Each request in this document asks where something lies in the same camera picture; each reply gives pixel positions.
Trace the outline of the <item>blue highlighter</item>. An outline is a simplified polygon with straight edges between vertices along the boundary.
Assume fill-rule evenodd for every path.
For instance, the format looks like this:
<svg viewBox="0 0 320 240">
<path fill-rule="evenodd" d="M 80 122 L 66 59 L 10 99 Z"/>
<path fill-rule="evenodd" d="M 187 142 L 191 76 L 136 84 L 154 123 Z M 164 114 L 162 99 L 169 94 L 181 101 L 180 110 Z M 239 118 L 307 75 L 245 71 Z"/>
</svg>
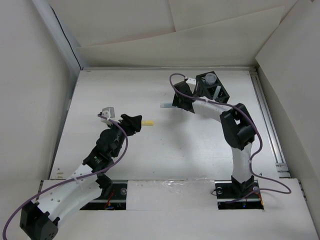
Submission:
<svg viewBox="0 0 320 240">
<path fill-rule="evenodd" d="M 169 102 L 169 103 L 162 103 L 161 105 L 160 105 L 160 107 L 161 108 L 174 108 L 174 106 L 173 106 L 173 104 L 171 103 L 171 102 Z"/>
</svg>

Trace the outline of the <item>green highlighter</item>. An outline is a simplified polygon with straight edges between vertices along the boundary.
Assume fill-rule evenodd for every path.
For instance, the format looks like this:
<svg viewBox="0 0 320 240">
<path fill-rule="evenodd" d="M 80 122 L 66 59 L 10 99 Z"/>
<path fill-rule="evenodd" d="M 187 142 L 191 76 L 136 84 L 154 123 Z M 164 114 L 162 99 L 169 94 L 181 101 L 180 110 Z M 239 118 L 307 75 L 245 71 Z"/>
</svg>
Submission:
<svg viewBox="0 0 320 240">
<path fill-rule="evenodd" d="M 214 93 L 213 93 L 213 96 L 212 96 L 212 98 L 213 98 L 214 100 L 218 98 L 220 91 L 221 91 L 221 86 L 218 85 L 218 86 L 216 87 Z"/>
</svg>

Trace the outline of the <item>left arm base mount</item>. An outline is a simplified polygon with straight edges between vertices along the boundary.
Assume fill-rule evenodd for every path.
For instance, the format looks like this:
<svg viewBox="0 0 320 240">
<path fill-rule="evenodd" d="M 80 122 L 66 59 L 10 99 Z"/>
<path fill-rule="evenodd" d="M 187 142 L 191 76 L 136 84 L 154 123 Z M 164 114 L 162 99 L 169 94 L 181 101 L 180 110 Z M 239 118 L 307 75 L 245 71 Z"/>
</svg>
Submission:
<svg viewBox="0 0 320 240">
<path fill-rule="evenodd" d="M 126 210 L 128 181 L 111 180 L 105 174 L 99 174 L 99 196 L 84 205 L 80 210 L 84 211 L 122 211 Z"/>
</svg>

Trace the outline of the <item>black two-slot organizer box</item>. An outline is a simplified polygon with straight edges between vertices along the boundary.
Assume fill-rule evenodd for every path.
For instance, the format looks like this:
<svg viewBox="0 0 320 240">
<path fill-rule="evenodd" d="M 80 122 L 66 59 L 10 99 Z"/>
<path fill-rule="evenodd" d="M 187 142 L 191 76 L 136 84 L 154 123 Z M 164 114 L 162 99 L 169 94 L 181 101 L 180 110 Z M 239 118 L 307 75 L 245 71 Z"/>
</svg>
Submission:
<svg viewBox="0 0 320 240">
<path fill-rule="evenodd" d="M 214 73 L 216 76 L 217 74 L 214 71 L 210 71 L 207 73 Z M 209 100 L 213 100 L 216 101 L 218 103 L 227 103 L 230 95 L 228 94 L 228 92 L 226 91 L 225 87 L 223 86 L 223 84 L 221 83 L 220 79 L 217 76 L 217 81 L 215 84 L 213 85 L 207 85 L 205 83 L 205 75 L 207 73 L 202 73 L 199 74 L 195 77 L 196 79 L 196 85 L 195 85 L 195 89 L 193 91 L 193 96 L 194 97 L 206 97 Z M 221 90 L 219 92 L 218 98 L 213 99 L 213 94 L 215 92 L 215 89 L 217 86 L 221 86 Z"/>
</svg>

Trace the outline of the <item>clear jar of paper clips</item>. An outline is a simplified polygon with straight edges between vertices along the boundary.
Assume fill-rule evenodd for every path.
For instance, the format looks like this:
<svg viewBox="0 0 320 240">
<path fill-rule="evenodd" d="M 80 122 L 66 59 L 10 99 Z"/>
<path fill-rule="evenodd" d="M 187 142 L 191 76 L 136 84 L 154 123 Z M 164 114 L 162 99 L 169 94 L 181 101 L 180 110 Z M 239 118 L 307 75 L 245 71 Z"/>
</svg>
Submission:
<svg viewBox="0 0 320 240">
<path fill-rule="evenodd" d="M 217 76 L 212 72 L 207 73 L 204 77 L 204 82 L 207 85 L 213 85 L 216 83 L 216 81 L 217 81 Z"/>
</svg>

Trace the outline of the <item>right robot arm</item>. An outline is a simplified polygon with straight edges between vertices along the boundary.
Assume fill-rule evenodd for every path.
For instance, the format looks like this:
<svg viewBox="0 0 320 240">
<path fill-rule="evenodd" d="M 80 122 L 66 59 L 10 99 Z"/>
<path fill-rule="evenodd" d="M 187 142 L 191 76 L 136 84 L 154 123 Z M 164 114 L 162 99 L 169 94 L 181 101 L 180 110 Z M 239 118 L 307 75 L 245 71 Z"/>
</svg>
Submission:
<svg viewBox="0 0 320 240">
<path fill-rule="evenodd" d="M 186 81 L 171 85 L 175 91 L 173 105 L 221 123 L 224 139 L 231 147 L 233 198 L 243 198 L 254 190 L 251 170 L 251 150 L 256 127 L 243 104 L 236 106 L 193 96 Z"/>
</svg>

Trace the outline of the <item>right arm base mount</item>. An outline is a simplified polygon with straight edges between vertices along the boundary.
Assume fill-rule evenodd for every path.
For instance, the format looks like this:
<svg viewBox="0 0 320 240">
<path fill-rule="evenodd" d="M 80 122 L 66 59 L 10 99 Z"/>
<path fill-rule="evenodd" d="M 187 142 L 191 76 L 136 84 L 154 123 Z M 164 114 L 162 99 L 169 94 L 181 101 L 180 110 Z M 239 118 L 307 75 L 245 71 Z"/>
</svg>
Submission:
<svg viewBox="0 0 320 240">
<path fill-rule="evenodd" d="M 219 180 L 214 182 L 215 188 L 211 191 L 216 196 L 219 210 L 263 210 L 264 204 L 259 193 L 251 193 L 254 188 L 258 188 L 258 181 L 239 193 L 236 185 L 231 180 Z"/>
</svg>

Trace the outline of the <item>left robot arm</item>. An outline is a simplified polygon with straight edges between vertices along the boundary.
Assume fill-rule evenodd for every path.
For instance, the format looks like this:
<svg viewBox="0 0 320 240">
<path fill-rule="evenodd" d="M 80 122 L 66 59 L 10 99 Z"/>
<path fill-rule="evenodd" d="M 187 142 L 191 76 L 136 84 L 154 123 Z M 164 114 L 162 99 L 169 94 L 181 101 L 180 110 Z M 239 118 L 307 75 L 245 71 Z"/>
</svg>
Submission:
<svg viewBox="0 0 320 240">
<path fill-rule="evenodd" d="M 106 172 L 124 156 L 128 137 L 141 131 L 142 116 L 122 114 L 116 120 L 102 111 L 98 117 L 107 129 L 79 167 L 65 181 L 47 188 L 46 196 L 21 208 L 19 225 L 30 239 L 52 240 L 68 217 L 90 201 L 111 194 L 113 181 Z"/>
</svg>

